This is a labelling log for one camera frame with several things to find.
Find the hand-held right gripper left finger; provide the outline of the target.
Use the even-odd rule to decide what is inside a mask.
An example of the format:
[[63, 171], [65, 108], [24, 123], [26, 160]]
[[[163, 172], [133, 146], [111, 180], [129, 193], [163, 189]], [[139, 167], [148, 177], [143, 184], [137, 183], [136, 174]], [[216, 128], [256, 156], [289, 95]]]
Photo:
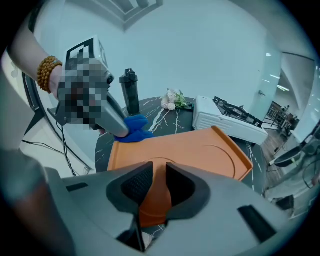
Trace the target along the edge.
[[141, 162], [109, 171], [113, 180], [106, 187], [106, 196], [120, 212], [139, 217], [140, 206], [153, 184], [153, 162]]

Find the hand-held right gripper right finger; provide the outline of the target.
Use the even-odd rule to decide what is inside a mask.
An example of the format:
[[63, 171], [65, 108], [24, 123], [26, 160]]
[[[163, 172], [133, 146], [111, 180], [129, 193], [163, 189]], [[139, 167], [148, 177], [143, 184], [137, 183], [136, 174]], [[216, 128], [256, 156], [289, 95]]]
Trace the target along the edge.
[[171, 208], [167, 211], [165, 220], [194, 218], [211, 197], [209, 185], [197, 175], [200, 169], [172, 162], [167, 162], [165, 168], [165, 182], [171, 200]]

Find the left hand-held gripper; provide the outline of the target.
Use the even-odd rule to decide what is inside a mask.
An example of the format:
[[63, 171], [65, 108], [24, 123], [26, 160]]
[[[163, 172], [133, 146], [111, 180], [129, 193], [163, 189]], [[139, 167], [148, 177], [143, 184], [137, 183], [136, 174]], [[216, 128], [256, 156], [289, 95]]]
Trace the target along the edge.
[[61, 126], [82, 124], [124, 138], [129, 134], [126, 115], [109, 93], [114, 79], [105, 49], [93, 36], [66, 51], [58, 104], [48, 112]]

